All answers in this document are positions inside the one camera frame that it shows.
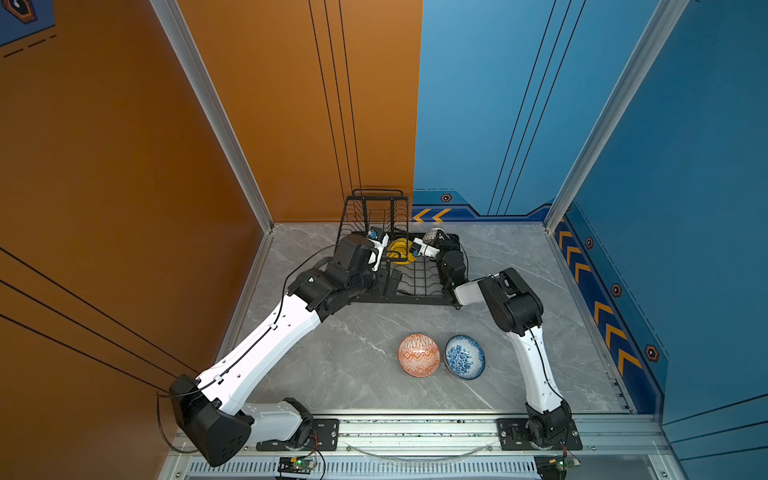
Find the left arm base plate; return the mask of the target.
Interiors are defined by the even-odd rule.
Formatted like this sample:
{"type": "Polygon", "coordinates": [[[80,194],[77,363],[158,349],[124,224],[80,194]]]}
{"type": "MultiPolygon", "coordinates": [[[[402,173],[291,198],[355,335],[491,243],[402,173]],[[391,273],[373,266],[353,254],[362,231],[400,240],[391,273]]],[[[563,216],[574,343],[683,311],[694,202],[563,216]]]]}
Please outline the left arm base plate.
{"type": "Polygon", "coordinates": [[[321,452],[336,451],[339,440],[340,421],[337,418],[319,418],[312,421],[306,439],[277,441],[270,440],[256,444],[260,452],[310,451],[318,448],[321,452]]]}

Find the black white patterned bowl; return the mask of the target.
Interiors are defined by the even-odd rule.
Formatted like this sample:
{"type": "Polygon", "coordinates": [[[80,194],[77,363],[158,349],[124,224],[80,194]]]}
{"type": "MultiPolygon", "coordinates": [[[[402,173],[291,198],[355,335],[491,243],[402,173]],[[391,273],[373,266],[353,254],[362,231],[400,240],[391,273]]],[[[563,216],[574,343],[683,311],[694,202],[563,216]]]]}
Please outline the black white patterned bowl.
{"type": "Polygon", "coordinates": [[[442,228],[432,228],[422,236],[422,241],[425,245],[438,248],[441,245],[445,231],[442,228]]]}

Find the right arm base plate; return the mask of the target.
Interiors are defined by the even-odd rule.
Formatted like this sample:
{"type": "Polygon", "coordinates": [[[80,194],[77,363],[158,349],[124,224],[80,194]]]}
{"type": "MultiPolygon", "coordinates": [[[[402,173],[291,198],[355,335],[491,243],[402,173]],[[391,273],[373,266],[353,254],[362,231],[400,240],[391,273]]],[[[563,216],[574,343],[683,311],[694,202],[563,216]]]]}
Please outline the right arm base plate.
{"type": "Polygon", "coordinates": [[[574,421],[551,438],[547,445],[534,442],[527,429],[527,418],[503,417],[496,420],[496,428],[503,451],[555,451],[565,447],[568,451],[581,451],[584,446],[574,421]]]}

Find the yellow bowl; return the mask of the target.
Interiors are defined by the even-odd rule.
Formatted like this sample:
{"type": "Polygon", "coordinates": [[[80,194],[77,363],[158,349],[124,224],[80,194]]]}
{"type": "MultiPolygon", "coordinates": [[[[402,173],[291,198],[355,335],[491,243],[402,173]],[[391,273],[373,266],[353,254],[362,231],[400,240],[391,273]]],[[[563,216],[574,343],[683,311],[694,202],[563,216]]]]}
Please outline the yellow bowl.
{"type": "Polygon", "coordinates": [[[409,265],[416,261],[412,253],[412,242],[406,238],[398,238],[392,241],[386,250],[386,259],[395,265],[409,265]]]}

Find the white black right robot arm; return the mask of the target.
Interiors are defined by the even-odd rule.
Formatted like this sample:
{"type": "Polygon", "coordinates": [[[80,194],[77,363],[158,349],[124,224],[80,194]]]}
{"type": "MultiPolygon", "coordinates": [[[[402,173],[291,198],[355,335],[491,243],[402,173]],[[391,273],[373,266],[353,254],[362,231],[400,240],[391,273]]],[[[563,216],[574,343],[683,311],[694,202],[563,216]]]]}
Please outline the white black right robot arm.
{"type": "Polygon", "coordinates": [[[544,346],[539,296],[513,268],[470,280],[464,251],[455,242],[417,239],[410,251],[436,262],[442,289],[456,307],[485,304],[511,341],[523,375],[530,442],[538,449],[564,447],[575,432],[572,409],[557,387],[544,346]]]}

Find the orange white patterned bowl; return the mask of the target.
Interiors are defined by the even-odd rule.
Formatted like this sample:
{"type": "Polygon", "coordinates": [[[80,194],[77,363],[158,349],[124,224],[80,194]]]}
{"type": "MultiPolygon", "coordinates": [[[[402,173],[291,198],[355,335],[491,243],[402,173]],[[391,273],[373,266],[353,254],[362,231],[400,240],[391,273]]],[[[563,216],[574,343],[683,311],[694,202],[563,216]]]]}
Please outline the orange white patterned bowl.
{"type": "Polygon", "coordinates": [[[441,363],[440,350],[429,336],[412,334],[399,345],[398,361],[401,369],[409,376],[426,378],[438,370],[441,363]]]}

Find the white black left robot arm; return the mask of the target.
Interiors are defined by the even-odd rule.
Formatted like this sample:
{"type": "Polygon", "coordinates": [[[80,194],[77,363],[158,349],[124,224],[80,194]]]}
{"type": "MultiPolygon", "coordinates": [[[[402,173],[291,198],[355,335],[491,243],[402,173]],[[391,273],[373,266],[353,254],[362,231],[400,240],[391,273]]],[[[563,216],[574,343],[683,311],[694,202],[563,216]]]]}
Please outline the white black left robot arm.
{"type": "Polygon", "coordinates": [[[247,400],[299,340],[379,285],[390,242],[383,229],[372,227],[340,238],[330,257],[313,253],[286,276],[275,309],[240,344],[196,377],[174,380],[165,396],[175,421],[210,466],[227,463],[252,443],[309,443],[313,416],[299,401],[247,400]]]}

